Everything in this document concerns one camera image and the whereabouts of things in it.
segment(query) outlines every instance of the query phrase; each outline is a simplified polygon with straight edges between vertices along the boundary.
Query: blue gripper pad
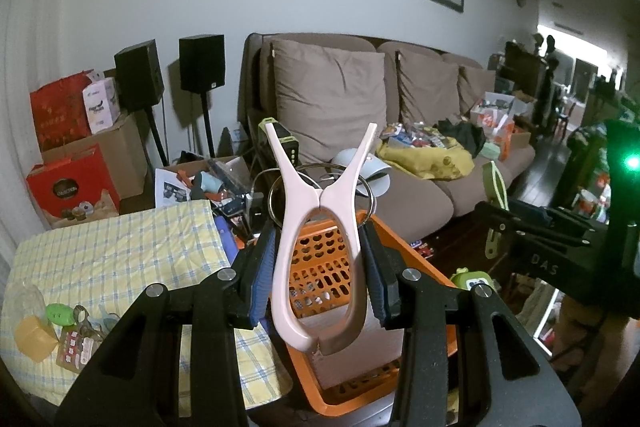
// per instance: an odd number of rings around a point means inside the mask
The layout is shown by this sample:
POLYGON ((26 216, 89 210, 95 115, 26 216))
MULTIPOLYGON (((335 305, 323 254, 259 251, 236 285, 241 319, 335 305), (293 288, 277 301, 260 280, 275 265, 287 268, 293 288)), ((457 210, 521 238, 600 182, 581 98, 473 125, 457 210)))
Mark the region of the blue gripper pad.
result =
POLYGON ((401 298, 394 257, 400 255, 393 249, 387 249, 372 222, 358 230, 360 251, 364 261, 367 290, 373 314, 380 326, 394 328, 393 322, 401 314, 401 298))
POLYGON ((251 288, 251 303, 249 305, 249 321, 254 327, 267 312, 267 302, 273 285, 273 269, 276 261, 276 230, 274 228, 263 230, 262 234, 267 234, 267 238, 265 238, 262 257, 259 259, 260 264, 251 288))

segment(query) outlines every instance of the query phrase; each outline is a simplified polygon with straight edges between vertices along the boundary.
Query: clutter pile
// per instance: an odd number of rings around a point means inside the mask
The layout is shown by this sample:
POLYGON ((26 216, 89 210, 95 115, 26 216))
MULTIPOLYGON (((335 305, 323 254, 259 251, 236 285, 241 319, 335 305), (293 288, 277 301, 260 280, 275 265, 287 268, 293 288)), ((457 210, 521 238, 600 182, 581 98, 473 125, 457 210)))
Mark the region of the clutter pile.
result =
POLYGON ((255 192, 242 157, 196 160, 156 169, 156 208, 209 200, 215 216, 228 222, 241 242, 264 224, 262 193, 255 192))
POLYGON ((422 122, 394 123, 380 135, 376 155, 386 163, 423 180, 455 180, 474 168, 473 158, 455 138, 422 122))
POLYGON ((113 78, 82 71, 30 97, 43 163, 26 181, 53 228, 117 216, 120 200, 142 193, 145 151, 113 78))
POLYGON ((14 298, 6 304, 6 313, 18 350, 40 363, 58 348, 56 364, 80 373, 120 317, 98 306, 102 317, 90 317, 80 304, 74 308, 63 303, 45 306, 36 285, 22 281, 14 298))
POLYGON ((486 143, 482 156, 490 160, 505 160, 512 149, 526 147, 531 134, 516 126, 514 117, 529 118, 535 99, 521 92, 502 94, 486 92, 471 109, 471 122, 482 127, 486 143))

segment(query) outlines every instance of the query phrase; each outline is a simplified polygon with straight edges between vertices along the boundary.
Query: green light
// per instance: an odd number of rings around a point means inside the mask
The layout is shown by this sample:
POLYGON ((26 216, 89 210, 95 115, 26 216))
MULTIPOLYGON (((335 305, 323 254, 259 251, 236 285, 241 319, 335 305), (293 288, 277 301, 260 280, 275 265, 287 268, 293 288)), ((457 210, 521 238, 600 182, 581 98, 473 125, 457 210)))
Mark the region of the green light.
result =
POLYGON ((640 169, 640 156, 637 154, 633 154, 631 156, 627 156, 625 159, 626 168, 630 171, 637 171, 640 169))

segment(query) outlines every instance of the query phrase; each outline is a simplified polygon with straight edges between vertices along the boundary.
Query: red box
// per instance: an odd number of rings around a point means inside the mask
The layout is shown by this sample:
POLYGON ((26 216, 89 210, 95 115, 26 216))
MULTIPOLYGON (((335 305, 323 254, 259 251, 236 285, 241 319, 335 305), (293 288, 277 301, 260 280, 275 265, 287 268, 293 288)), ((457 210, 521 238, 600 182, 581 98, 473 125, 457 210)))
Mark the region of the red box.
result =
POLYGON ((91 136, 82 90, 91 84, 89 71, 60 78, 30 93, 40 151, 91 136))
POLYGON ((97 145, 47 165, 36 165, 27 176, 27 184, 55 229, 119 215, 120 197, 97 145))

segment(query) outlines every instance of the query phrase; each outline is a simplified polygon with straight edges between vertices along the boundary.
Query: gray pillow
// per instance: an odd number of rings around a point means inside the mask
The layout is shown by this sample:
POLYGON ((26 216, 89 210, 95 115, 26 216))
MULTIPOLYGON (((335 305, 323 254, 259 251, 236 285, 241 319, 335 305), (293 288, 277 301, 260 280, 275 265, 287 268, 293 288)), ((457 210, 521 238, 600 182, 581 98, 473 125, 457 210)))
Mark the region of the gray pillow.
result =
POLYGON ((495 71, 462 66, 458 79, 458 89, 460 91, 460 109, 462 114, 465 114, 476 102, 484 98, 485 92, 494 92, 495 71))
POLYGON ((278 121, 300 142, 302 163, 357 147, 370 122, 386 125, 385 55, 272 42, 278 121))
POLYGON ((458 65, 425 55, 398 54, 398 87, 402 123, 434 125, 460 114, 458 65))

